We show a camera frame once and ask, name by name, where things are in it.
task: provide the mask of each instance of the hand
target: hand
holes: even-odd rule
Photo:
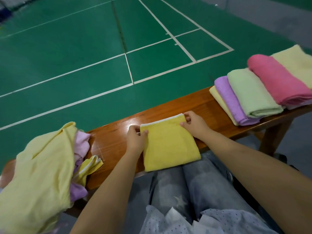
[[[138,157],[145,147],[145,140],[147,138],[148,130],[145,130],[138,135],[136,131],[140,131],[140,126],[130,126],[127,133],[127,152]]]
[[[192,136],[204,140],[205,135],[209,130],[211,130],[204,119],[193,111],[188,111],[184,113],[186,122],[181,122],[180,125],[185,128]]]

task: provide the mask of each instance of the forearm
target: forearm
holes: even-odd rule
[[[71,234],[119,233],[138,156],[125,154],[80,214]]]
[[[310,233],[312,181],[259,151],[207,131],[203,141],[286,233]]]

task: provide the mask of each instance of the green court floor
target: green court floor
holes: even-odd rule
[[[103,126],[293,44],[200,0],[38,0],[0,28],[0,169],[66,122]]]

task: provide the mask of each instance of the person's left hand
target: person's left hand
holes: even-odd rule
[[[140,126],[130,126],[127,133],[127,152],[129,154],[137,155],[142,153],[145,147],[148,130],[145,130],[138,135],[136,131],[140,131]]]

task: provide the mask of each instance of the pale yellow cloth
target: pale yellow cloth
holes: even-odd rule
[[[231,121],[233,122],[233,124],[235,126],[238,126],[238,123],[234,120],[230,110],[228,109],[227,105],[225,104],[225,102],[223,101],[223,99],[221,98],[218,90],[216,90],[216,86],[212,86],[209,90],[209,92],[211,93],[211,95],[214,97],[214,99],[218,102],[218,104],[222,107],[222,109],[225,111],[225,113],[229,116],[229,118],[231,119]]]
[[[140,131],[149,130],[145,143],[145,171],[155,171],[201,159],[193,136],[182,126],[185,116],[177,116],[154,123],[142,124]]]
[[[0,193],[0,230],[49,231],[68,209],[74,169],[75,122],[34,138],[16,157],[13,180]]]
[[[102,165],[103,165],[102,160],[97,155],[93,155],[92,157],[83,161],[78,171],[74,174],[72,181],[79,185],[85,186],[87,176],[94,173]]]
[[[302,51],[299,45],[275,53],[272,57],[312,89],[312,56]]]

